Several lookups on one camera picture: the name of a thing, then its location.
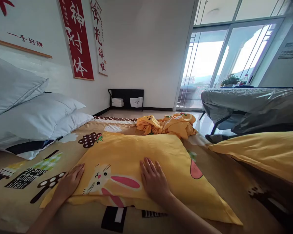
hand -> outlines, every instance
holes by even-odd
[[[153,201],[160,206],[164,206],[164,203],[173,196],[168,187],[165,174],[158,161],[155,162],[156,167],[151,159],[144,158],[144,161],[144,163],[140,161],[144,189]]]
[[[85,171],[84,165],[84,163],[76,165],[61,178],[52,197],[52,201],[63,204],[75,192]]]

white bag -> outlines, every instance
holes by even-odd
[[[143,97],[130,98],[130,105],[132,107],[142,107]]]

crumpled fabric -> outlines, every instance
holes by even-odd
[[[137,119],[137,129],[144,131],[143,135],[175,134],[179,138],[188,139],[188,136],[198,133],[193,128],[195,121],[193,115],[184,113],[166,115],[165,118],[158,120],[153,115],[148,115]]]

tiled floor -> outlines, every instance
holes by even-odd
[[[193,124],[193,127],[199,131],[202,136],[206,134],[210,134],[214,124],[212,120],[205,114],[203,118],[199,121],[202,112],[188,112],[183,111],[184,113],[193,114],[196,118],[196,122]],[[172,111],[158,111],[158,110],[109,110],[108,112],[101,115],[101,117],[116,117],[116,118],[139,118],[146,115],[154,115],[156,119],[161,119],[165,115],[173,115],[175,113],[180,113],[180,111],[172,112]],[[234,135],[230,130],[216,130],[215,134],[225,134],[225,135]]]

white pillow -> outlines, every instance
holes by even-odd
[[[63,117],[83,107],[82,103],[62,94],[43,93],[0,115],[0,144],[13,136],[48,140]]]
[[[13,153],[21,158],[32,160],[37,154],[51,145],[54,140],[46,141],[32,141],[32,140],[18,140],[12,144],[0,145],[0,150]]]
[[[74,111],[73,113],[63,117],[57,123],[50,139],[55,140],[59,137],[64,137],[92,119],[94,119],[92,115]]]
[[[32,160],[40,151],[56,142],[56,139],[66,136],[92,119],[93,116],[91,115],[74,111],[58,122],[50,140],[33,141],[20,139],[11,144],[0,145],[0,150],[13,153],[27,160]]]
[[[48,82],[0,59],[0,114],[43,93]]]

